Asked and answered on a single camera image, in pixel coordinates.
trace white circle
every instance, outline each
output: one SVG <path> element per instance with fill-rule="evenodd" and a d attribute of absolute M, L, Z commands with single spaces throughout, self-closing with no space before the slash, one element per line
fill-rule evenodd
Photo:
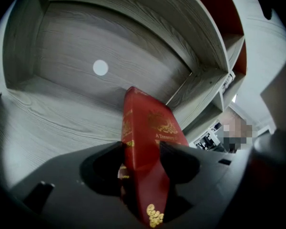
<path fill-rule="evenodd" d="M 93 64 L 93 71 L 100 76 L 106 75 L 108 72 L 108 64 L 104 60 L 98 59 Z"/>

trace red book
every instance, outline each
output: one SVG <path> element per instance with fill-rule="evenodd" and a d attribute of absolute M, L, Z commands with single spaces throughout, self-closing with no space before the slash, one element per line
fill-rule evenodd
<path fill-rule="evenodd" d="M 124 99 L 122 126 L 123 169 L 127 168 L 124 178 L 131 178 L 128 182 L 133 184 L 137 217 L 152 228 L 163 221 L 170 187 L 160 162 L 160 141 L 188 146 L 166 105 L 135 87 L 129 88 Z"/>

